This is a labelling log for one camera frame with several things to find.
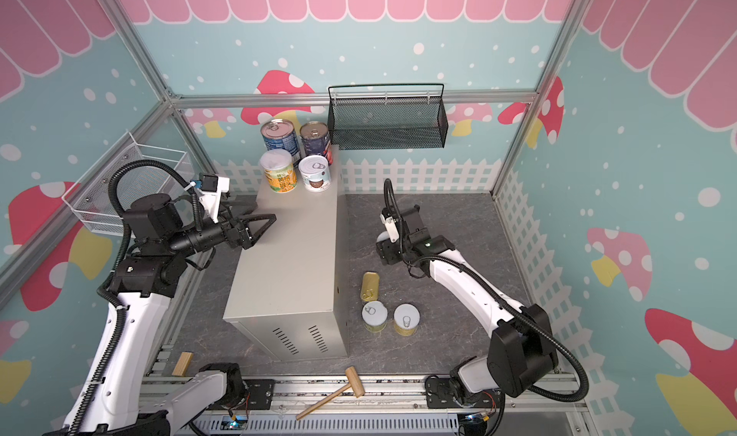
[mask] wooden block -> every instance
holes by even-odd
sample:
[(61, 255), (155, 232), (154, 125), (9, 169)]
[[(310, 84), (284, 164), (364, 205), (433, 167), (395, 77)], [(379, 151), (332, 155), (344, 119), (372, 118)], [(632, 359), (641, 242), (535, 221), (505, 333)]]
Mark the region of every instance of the wooden block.
[(184, 351), (179, 356), (179, 360), (177, 361), (177, 365), (174, 367), (174, 372), (172, 372), (172, 375), (175, 377), (183, 377), (187, 375), (187, 368), (189, 367), (189, 363), (192, 362), (192, 357), (194, 355), (194, 353)]

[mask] black wire basket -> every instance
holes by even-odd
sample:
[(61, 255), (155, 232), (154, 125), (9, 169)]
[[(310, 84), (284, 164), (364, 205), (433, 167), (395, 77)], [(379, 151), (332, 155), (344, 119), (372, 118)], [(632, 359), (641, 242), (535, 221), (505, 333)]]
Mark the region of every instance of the black wire basket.
[(343, 150), (443, 148), (444, 89), (443, 84), (331, 86), (331, 141)]

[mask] white can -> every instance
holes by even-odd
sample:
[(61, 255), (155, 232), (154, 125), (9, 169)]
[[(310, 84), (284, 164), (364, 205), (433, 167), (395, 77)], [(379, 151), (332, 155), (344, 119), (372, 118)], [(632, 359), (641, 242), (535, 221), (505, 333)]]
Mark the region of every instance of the white can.
[(373, 301), (364, 305), (361, 316), (364, 318), (364, 326), (369, 332), (381, 332), (386, 326), (388, 310), (382, 302)]
[(330, 186), (330, 164), (325, 156), (305, 157), (299, 162), (299, 172), (309, 192), (324, 192)]
[(402, 303), (394, 310), (394, 330), (404, 336), (410, 336), (417, 330), (419, 310), (414, 305)]

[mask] wall-mounted basket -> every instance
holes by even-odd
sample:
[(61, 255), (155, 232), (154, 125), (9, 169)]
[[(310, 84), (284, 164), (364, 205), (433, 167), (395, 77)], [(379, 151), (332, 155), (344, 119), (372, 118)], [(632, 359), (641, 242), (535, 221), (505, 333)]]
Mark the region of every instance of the wall-mounted basket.
[(331, 86), (328, 128), (340, 149), (442, 148), (443, 84)]
[[(92, 165), (77, 182), (63, 195), (62, 200), (85, 226), (94, 233), (107, 235), (123, 235), (123, 224), (115, 213), (107, 198), (107, 182), (115, 171), (137, 160), (159, 160), (174, 168), (185, 180), (195, 175), (189, 154), (180, 150), (160, 148), (158, 146), (141, 145), (128, 132), (123, 137), (131, 142), (125, 146), (121, 139), (114, 146), (123, 146), (120, 153), (110, 160), (97, 176), (79, 188), (82, 180), (95, 168), (101, 160)], [(131, 202), (153, 193), (167, 193), (172, 198), (184, 194), (184, 190), (170, 175), (161, 169), (141, 167), (125, 174), (118, 184), (118, 198), (123, 208), (129, 208)]]

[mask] gray marble floor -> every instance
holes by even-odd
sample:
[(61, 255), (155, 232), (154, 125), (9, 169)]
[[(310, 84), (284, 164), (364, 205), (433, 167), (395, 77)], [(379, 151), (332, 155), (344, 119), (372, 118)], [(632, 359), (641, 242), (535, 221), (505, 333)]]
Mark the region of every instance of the gray marble floor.
[[(521, 277), (489, 194), (398, 195), (401, 208), (413, 204), (431, 235), (443, 235), (466, 260), (509, 296), (527, 303)], [(343, 373), (353, 365), (359, 373), (447, 373), (465, 358), (484, 355), (489, 338), (474, 316), (443, 286), (429, 278), (412, 279), (403, 265), (382, 266), (374, 242), (383, 196), (348, 196), (351, 304), (350, 357), (301, 362), (274, 362), (249, 339), (223, 321), (239, 250), (218, 249), (199, 286), (182, 325), (164, 374), (171, 374), (182, 351), (194, 358), (189, 373), (209, 362), (237, 362), (244, 375)], [(360, 317), (359, 293), (364, 272), (380, 275), (379, 299), (390, 313), (413, 303), (421, 322), (411, 337), (400, 336), (391, 325), (373, 334)]]

